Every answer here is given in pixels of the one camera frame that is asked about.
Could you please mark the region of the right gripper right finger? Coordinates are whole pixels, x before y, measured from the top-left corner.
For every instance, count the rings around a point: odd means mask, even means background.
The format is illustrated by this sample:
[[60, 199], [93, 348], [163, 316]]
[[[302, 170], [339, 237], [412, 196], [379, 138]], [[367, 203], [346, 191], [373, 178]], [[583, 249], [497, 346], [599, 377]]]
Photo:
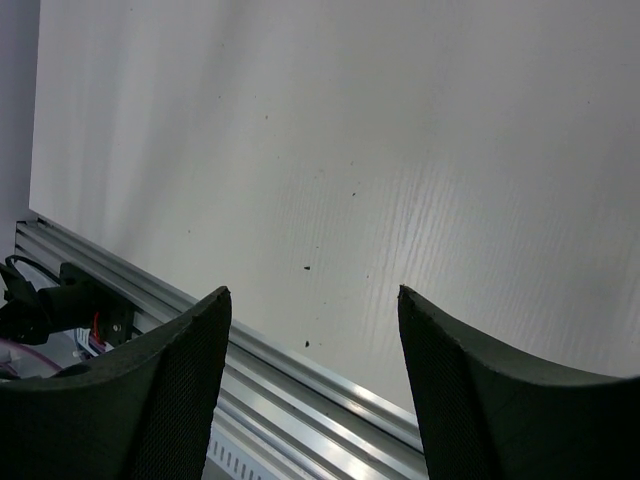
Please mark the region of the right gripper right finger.
[[638, 378], [528, 354], [407, 286], [398, 324], [430, 478], [638, 478]]

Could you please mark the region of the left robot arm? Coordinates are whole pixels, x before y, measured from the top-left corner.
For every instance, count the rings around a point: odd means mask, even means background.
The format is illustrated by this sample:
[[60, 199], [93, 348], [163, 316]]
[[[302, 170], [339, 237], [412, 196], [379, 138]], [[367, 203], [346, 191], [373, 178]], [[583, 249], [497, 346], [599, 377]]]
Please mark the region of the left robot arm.
[[21, 255], [9, 255], [1, 264], [5, 304], [1, 307], [1, 338], [26, 345], [45, 344], [54, 327], [38, 296], [38, 290], [16, 268], [22, 262], [59, 285], [59, 277], [47, 268]]

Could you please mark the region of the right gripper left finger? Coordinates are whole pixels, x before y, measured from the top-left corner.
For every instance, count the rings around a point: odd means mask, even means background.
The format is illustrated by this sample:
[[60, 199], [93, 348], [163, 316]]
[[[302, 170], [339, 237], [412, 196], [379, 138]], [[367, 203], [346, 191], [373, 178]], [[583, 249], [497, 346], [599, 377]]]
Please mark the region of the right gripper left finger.
[[2, 383], [2, 478], [201, 478], [231, 317], [220, 287], [98, 357]]

